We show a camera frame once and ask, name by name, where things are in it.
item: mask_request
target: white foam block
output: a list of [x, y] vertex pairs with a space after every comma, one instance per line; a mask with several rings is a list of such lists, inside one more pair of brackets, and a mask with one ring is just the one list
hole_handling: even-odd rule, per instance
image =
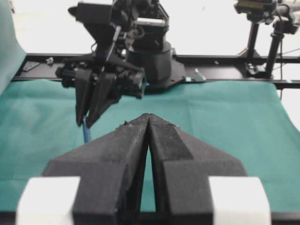
[[112, 5], [113, 0], [84, 0], [84, 3], [90, 4], [101, 4], [101, 5]]
[[209, 177], [214, 225], [271, 225], [270, 204], [256, 177]]
[[28, 181], [16, 225], [73, 225], [72, 208], [80, 177], [40, 177]]

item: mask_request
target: mounted camera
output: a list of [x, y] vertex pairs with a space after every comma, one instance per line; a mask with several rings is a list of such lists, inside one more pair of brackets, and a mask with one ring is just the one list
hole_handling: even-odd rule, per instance
[[276, 0], [239, 0], [234, 5], [236, 11], [246, 13], [247, 19], [253, 23], [270, 24], [276, 14]]

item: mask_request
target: teal fabric backdrop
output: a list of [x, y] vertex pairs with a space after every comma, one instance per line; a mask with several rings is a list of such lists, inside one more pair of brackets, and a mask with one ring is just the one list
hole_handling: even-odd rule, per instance
[[[300, 134], [272, 84], [185, 84], [142, 100], [123, 97], [91, 129], [93, 139], [142, 113], [155, 113], [239, 158], [262, 180], [273, 211], [300, 211]], [[0, 133], [0, 210], [15, 210], [28, 178], [83, 144], [75, 90], [45, 80], [10, 84], [0, 97]], [[150, 157], [147, 162], [142, 210], [153, 211]]]
[[0, 0], [0, 95], [14, 77], [26, 53], [15, 38], [8, 0]]

